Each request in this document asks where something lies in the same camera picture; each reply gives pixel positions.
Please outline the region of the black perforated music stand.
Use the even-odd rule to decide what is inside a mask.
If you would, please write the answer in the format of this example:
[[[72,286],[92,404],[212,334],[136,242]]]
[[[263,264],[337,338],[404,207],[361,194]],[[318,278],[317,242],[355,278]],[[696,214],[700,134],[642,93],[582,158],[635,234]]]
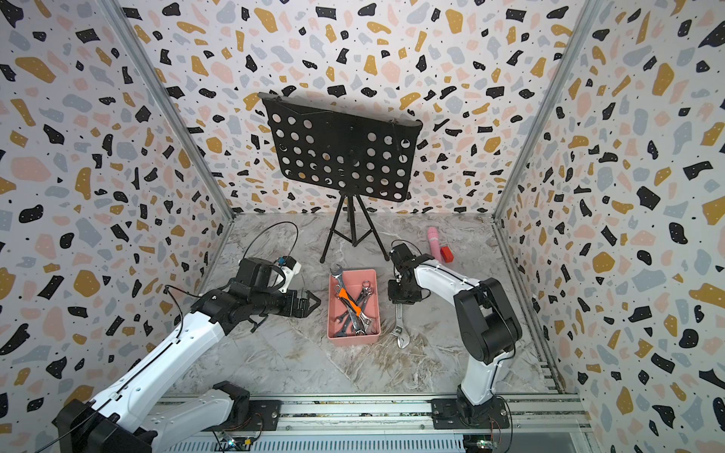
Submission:
[[[423,122],[330,111],[264,92],[258,97],[283,177],[339,193],[320,261],[326,260],[335,236],[353,247],[373,236],[389,260],[363,198],[393,203],[407,199]]]

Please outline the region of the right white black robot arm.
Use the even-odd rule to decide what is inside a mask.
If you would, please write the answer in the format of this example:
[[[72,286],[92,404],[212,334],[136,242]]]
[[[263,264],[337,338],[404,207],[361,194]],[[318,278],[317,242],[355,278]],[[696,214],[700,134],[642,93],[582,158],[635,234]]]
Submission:
[[[511,428],[511,410],[495,384],[502,364],[515,356],[522,330],[500,282],[463,276],[433,256],[411,254],[407,247],[392,252],[391,260],[396,270],[388,283],[391,302],[413,305],[424,299],[424,292],[445,299],[455,309],[468,353],[455,398],[432,400],[434,428]]]

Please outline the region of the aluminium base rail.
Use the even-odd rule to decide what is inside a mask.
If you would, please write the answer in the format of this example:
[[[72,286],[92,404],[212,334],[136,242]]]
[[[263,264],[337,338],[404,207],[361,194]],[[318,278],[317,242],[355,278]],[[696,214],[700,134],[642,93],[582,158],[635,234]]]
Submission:
[[[597,452],[583,405],[565,394],[506,394],[494,413],[466,424],[452,396],[257,396],[232,428],[211,425],[204,396],[166,396],[151,428],[173,428],[156,452]]]

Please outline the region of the pink plastic storage box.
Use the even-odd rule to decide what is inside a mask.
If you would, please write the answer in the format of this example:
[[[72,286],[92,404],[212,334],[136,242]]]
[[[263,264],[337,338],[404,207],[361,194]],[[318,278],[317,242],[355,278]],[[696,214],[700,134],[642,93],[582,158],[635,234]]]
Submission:
[[[330,268],[328,339],[336,347],[372,345],[381,334],[377,273]]]

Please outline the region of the pink cylinder tube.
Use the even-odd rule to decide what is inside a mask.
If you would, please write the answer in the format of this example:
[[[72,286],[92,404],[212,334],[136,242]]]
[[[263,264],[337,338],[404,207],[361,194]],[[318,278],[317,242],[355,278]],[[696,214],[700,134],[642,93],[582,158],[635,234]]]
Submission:
[[[440,242],[440,233],[435,226],[428,228],[428,242],[430,246],[430,254],[438,261],[444,262],[442,254],[442,245]]]

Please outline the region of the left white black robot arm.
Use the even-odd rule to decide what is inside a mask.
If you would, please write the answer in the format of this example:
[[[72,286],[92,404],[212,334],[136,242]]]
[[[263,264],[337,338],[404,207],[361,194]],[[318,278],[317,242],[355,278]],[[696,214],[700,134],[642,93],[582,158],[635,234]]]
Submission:
[[[244,258],[235,277],[202,294],[174,331],[126,375],[88,402],[68,403],[53,424],[62,452],[164,452],[203,430],[247,428],[255,416],[249,391],[229,381],[163,413],[153,409],[205,352],[249,322],[258,330],[277,315],[306,318],[321,300],[290,289],[301,270],[290,256]]]

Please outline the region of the small red block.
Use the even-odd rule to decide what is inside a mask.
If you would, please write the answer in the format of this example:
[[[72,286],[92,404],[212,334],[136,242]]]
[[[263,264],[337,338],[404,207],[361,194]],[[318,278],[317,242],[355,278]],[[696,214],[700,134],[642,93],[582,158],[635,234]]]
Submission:
[[[443,260],[446,263],[450,263],[450,262],[453,262],[454,261],[454,255],[451,252],[451,250],[450,250],[449,247],[442,247],[441,248],[441,255],[443,257]]]

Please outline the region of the large silver adjustable wrench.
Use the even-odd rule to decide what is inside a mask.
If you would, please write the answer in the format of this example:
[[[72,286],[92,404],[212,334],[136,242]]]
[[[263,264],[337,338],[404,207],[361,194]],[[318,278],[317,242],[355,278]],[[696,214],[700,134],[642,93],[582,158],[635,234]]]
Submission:
[[[395,304],[396,324],[393,335],[396,338],[398,348],[405,349],[410,344],[410,335],[404,326],[403,305]]]

